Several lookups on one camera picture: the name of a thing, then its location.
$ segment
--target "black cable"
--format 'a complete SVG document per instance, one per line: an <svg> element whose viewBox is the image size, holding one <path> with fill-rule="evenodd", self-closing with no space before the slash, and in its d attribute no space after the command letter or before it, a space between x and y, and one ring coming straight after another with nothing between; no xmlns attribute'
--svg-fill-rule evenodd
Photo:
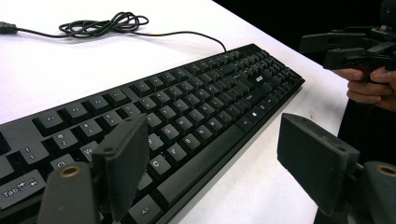
<svg viewBox="0 0 396 224"><path fill-rule="evenodd" d="M119 12L111 21L73 21L59 26L59 29L65 33L65 35L48 35L33 30L18 28L14 24L0 22L0 35L16 34L17 32L25 32L34 35L42 35L50 38L65 38L73 37L78 39L92 39L108 33L119 33L119 34L133 34L133 35L145 35L145 36L166 36L166 35L181 35L191 34L200 35L211 40L214 40L221 44L224 51L227 49L224 45L208 35L193 31L179 31L166 34L142 34L136 32L140 25L146 25L149 23L149 19L145 16L136 16L132 12Z"/></svg>

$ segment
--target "white surface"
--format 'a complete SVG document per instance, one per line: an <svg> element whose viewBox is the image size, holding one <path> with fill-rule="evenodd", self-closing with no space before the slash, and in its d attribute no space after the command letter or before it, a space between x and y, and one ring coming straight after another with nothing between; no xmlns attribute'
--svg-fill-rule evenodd
<svg viewBox="0 0 396 224"><path fill-rule="evenodd" d="M278 115L307 117L337 134L346 82L212 1L3 1L0 21L55 35L60 24L110 20L119 11L148 17L140 33L194 31L227 49L255 43L305 79ZM217 42L198 35L108 35L91 41L1 35L0 123L221 52ZM174 222L313 223L317 207L276 159L279 125L277 116L262 128Z"/></svg>

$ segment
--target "finger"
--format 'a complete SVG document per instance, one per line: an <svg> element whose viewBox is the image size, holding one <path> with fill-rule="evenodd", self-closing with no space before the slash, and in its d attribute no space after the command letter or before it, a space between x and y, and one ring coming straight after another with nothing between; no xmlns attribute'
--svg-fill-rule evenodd
<svg viewBox="0 0 396 224"><path fill-rule="evenodd" d="M371 104L377 104L381 101L381 96L379 95L364 95L359 92L351 91L351 90L346 92L346 96L349 99L362 104L371 105Z"/></svg>
<svg viewBox="0 0 396 224"><path fill-rule="evenodd" d="M351 91L364 95L391 95L393 88L386 84L362 83L360 81L349 81L347 87Z"/></svg>
<svg viewBox="0 0 396 224"><path fill-rule="evenodd" d="M396 96L382 96L381 101L379 101L375 105L383 109L396 112Z"/></svg>
<svg viewBox="0 0 396 224"><path fill-rule="evenodd" d="M346 80L360 81L364 79L363 72L357 69L345 68L345 69L337 69L332 71L338 76L345 78Z"/></svg>
<svg viewBox="0 0 396 224"><path fill-rule="evenodd" d="M374 82L389 83L396 81L396 71L389 71L385 67L380 67L372 72L370 78Z"/></svg>

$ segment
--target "black keyboard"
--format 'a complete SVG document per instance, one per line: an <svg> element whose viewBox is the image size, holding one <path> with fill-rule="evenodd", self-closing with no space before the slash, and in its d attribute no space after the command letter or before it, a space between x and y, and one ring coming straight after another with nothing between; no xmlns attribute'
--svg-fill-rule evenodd
<svg viewBox="0 0 396 224"><path fill-rule="evenodd" d="M90 162L107 134L142 113L150 159L120 222L167 223L303 83L250 44L5 123L0 223L35 220L48 175Z"/></svg>

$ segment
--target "spacebar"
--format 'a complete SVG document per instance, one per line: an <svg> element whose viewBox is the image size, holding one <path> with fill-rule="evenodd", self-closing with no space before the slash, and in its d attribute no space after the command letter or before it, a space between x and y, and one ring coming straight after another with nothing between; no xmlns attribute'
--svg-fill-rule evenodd
<svg viewBox="0 0 396 224"><path fill-rule="evenodd" d="M154 190L154 197L165 209L173 206L217 162L237 144L244 134L233 125L183 165Z"/></svg>

